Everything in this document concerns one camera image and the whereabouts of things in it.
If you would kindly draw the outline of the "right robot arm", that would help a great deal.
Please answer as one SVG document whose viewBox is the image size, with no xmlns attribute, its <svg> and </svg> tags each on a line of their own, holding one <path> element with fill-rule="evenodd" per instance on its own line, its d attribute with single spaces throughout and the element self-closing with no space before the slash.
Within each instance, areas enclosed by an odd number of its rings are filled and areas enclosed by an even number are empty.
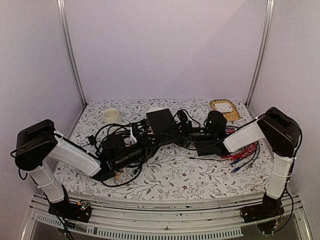
<svg viewBox="0 0 320 240">
<path fill-rule="evenodd" d="M 273 166 L 265 195 L 269 199 L 259 206 L 262 218 L 269 218 L 278 210 L 290 180 L 303 133 L 299 124 L 276 107 L 250 122 L 227 133 L 227 120 L 219 111 L 209 112 L 204 127 L 193 127 L 185 117 L 171 130 L 175 142 L 183 148 L 194 144 L 198 156 L 226 157 L 243 147 L 265 141 L 271 148 Z"/>
</svg>

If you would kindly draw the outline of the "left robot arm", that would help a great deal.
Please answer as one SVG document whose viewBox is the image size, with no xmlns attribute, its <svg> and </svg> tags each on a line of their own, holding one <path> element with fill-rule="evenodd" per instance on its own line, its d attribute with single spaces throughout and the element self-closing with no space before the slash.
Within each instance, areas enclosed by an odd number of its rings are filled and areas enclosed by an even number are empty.
<svg viewBox="0 0 320 240">
<path fill-rule="evenodd" d="M 126 146 L 123 136 L 113 133 L 106 138 L 102 152 L 93 155 L 65 138 L 55 129 L 52 120 L 45 119 L 18 133 L 16 147 L 10 156 L 18 169 L 25 171 L 55 204 L 55 209 L 63 217 L 70 217 L 75 211 L 74 205 L 67 200 L 66 191 L 45 164 L 45 159 L 56 159 L 98 182 L 104 182 L 133 163 L 140 167 L 160 147 L 159 136 L 154 134 L 139 133 L 135 139 L 134 144 Z"/>
</svg>

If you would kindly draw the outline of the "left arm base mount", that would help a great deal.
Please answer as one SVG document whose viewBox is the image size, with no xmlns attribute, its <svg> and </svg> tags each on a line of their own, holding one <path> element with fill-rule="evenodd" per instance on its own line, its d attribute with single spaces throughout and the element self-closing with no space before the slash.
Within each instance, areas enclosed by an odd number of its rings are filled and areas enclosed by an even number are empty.
<svg viewBox="0 0 320 240">
<path fill-rule="evenodd" d="M 73 220 L 82 223 L 88 223 L 91 217 L 92 208 L 89 203 L 81 200 L 77 203 L 72 203 L 68 199 L 52 203 L 48 201 L 48 212 L 62 219 Z"/>
</svg>

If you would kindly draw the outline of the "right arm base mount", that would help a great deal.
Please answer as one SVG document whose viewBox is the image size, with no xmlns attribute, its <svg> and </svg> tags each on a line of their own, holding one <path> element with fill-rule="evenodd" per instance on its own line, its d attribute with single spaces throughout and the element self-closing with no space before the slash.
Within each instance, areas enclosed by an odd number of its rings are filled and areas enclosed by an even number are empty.
<svg viewBox="0 0 320 240">
<path fill-rule="evenodd" d="M 266 194 L 262 198 L 262 203 L 245 206 L 240 209 L 240 216 L 245 223 L 251 223 L 261 220 L 273 218 L 273 220 L 265 221 L 257 225 L 257 229 L 264 235 L 273 234 L 279 225 L 279 220 L 276 217 L 282 217 L 285 213 L 282 202 L 279 199 L 274 199 Z"/>
</svg>

